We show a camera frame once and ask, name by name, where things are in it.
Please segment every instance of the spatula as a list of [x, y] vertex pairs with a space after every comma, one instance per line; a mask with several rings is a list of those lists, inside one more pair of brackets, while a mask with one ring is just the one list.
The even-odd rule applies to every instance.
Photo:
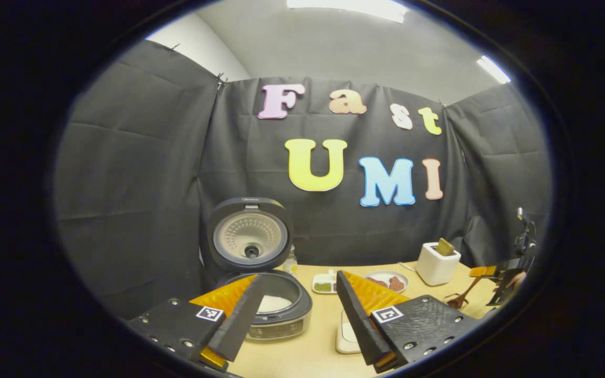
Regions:
[[482, 279], [482, 277], [475, 277], [475, 280], [470, 285], [470, 287], [468, 287], [468, 289], [463, 294], [461, 294], [458, 297], [456, 297], [456, 298], [448, 301], [447, 305], [450, 306], [450, 307], [452, 307], [453, 309], [460, 309], [461, 306], [463, 306], [463, 304], [464, 304], [464, 299], [466, 299], [466, 295], [468, 295], [468, 293], [471, 291], [471, 289], [473, 288], [473, 286], [475, 286], [475, 284], [477, 284], [478, 282], [480, 282], [481, 279]]

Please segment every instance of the white rice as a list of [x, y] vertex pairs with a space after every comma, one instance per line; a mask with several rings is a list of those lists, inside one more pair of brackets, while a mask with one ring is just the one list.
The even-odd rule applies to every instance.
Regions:
[[293, 302], [286, 298], [272, 297], [271, 295], [264, 295], [261, 301], [261, 306], [258, 307], [258, 312], [272, 312], [284, 309], [291, 306]]

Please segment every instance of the white device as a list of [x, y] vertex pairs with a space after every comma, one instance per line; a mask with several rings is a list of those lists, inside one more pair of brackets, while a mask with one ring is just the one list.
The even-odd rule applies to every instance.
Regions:
[[422, 245], [422, 252], [417, 261], [417, 273], [427, 285], [435, 286], [450, 282], [461, 254], [454, 251], [451, 256], [442, 256], [435, 251], [437, 242]]
[[354, 334], [353, 328], [351, 328], [344, 311], [342, 312], [340, 319], [340, 325], [338, 326], [338, 332], [336, 333], [336, 350], [342, 354], [360, 353], [361, 349], [358, 346], [356, 335]]

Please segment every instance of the table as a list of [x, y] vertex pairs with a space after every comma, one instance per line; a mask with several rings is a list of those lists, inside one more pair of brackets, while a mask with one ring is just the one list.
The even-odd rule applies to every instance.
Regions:
[[[417, 267], [416, 261], [406, 263]], [[442, 301], [455, 292], [468, 289], [474, 278], [469, 277], [470, 268], [457, 264], [451, 282], [435, 287], [428, 286], [413, 272], [399, 264], [375, 266], [310, 266], [298, 265], [296, 278], [312, 296], [312, 314], [305, 332], [297, 337], [284, 340], [251, 341], [245, 340], [234, 363], [228, 366], [228, 372], [246, 378], [326, 378], [336, 376], [368, 377], [375, 376], [372, 366], [366, 366], [363, 356], [358, 354], [340, 354], [336, 351], [336, 332], [340, 325], [342, 304], [335, 294], [316, 294], [312, 291], [312, 278], [319, 273], [328, 273], [329, 269], [346, 270], [355, 275], [364, 276], [375, 270], [393, 270], [404, 274], [410, 285], [403, 295], [415, 298], [431, 295]], [[464, 315], [482, 318], [492, 309], [486, 303], [494, 296], [494, 282], [483, 279], [466, 296], [468, 305], [461, 309]]]

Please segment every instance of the human hand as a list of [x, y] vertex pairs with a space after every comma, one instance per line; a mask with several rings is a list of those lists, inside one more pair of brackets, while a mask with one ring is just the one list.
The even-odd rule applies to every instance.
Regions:
[[[510, 280], [510, 282], [508, 283], [508, 285], [506, 286], [506, 288], [512, 287], [513, 285], [515, 286], [515, 289], [517, 289], [519, 287], [519, 285], [521, 285], [521, 283], [524, 281], [524, 278], [526, 278], [526, 273], [525, 272], [520, 272], [517, 273], [517, 275], [515, 275], [512, 280]], [[498, 286], [501, 285], [501, 281], [496, 283], [496, 288], [494, 290], [492, 290], [493, 292], [496, 292], [498, 288]]]

